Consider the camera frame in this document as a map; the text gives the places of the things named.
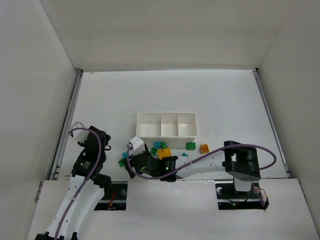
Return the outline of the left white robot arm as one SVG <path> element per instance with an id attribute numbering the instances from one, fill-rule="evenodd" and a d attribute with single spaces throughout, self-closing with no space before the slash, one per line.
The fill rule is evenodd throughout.
<path id="1" fill-rule="evenodd" d="M 111 150 L 111 136 L 94 126 L 85 127 L 77 121 L 69 135 L 82 147 L 71 171 L 68 189 L 62 203 L 44 233 L 37 240 L 78 240 L 85 223 L 99 201 L 110 193 L 112 180 L 101 174 Z"/>

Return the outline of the large yellow lego brick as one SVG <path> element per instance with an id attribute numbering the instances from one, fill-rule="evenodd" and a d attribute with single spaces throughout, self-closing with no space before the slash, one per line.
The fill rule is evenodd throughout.
<path id="1" fill-rule="evenodd" d="M 163 158 L 171 157 L 172 152 L 170 148 L 163 148 L 157 150 L 158 159 L 162 160 Z"/>

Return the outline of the yellow rounded lego piece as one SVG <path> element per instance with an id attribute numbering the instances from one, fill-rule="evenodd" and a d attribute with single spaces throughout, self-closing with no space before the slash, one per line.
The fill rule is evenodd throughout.
<path id="1" fill-rule="evenodd" d="M 209 146 L 207 144 L 200 145 L 200 151 L 202 154 L 207 154 L 210 152 Z"/>

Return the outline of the blue rounded lego piece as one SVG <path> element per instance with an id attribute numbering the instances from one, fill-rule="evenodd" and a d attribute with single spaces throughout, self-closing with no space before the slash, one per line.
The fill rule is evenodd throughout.
<path id="1" fill-rule="evenodd" d="M 122 155 L 123 159 L 127 159 L 128 158 L 128 152 L 127 151 L 123 152 L 121 155 Z"/>

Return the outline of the blue lego brick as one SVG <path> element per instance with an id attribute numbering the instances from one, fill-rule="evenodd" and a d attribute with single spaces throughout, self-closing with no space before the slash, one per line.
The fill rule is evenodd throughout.
<path id="1" fill-rule="evenodd" d="M 161 149 L 162 148 L 162 142 L 161 141 L 155 141 L 153 143 L 154 148 Z"/>

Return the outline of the green long lego brick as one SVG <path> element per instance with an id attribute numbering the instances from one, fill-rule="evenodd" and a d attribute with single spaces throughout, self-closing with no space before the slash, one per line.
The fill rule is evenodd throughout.
<path id="1" fill-rule="evenodd" d="M 121 168 L 124 167 L 124 166 L 125 166 L 125 159 L 123 158 L 123 159 L 119 160 L 119 161 L 118 161 L 118 164 L 119 164 L 119 166 L 120 166 Z"/>

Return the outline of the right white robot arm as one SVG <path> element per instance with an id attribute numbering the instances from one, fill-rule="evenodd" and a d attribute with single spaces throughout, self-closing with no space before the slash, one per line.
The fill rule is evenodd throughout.
<path id="1" fill-rule="evenodd" d="M 175 182 L 204 173 L 227 173 L 233 178 L 238 192 L 249 192 L 253 182 L 261 179 L 258 151 L 252 144 L 234 141 L 191 159 L 190 156 L 168 156 L 156 158 L 146 144 L 131 140 L 126 157 L 126 167 L 131 178 Z"/>

